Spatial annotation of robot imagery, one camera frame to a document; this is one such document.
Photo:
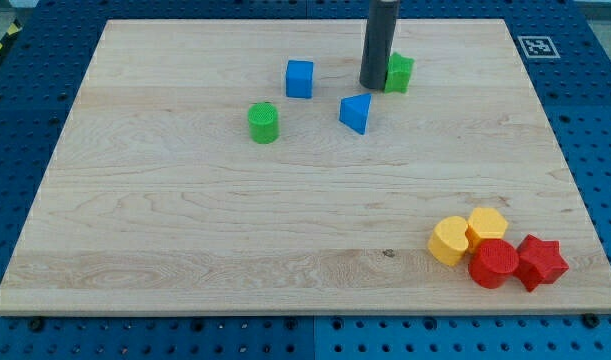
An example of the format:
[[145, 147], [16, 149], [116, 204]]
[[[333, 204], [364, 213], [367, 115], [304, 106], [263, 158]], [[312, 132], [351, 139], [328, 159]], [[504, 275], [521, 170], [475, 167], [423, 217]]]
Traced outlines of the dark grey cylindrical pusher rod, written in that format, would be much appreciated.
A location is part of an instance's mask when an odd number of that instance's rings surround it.
[[388, 71], [400, 0], [371, 0], [366, 22], [359, 82], [383, 90]]

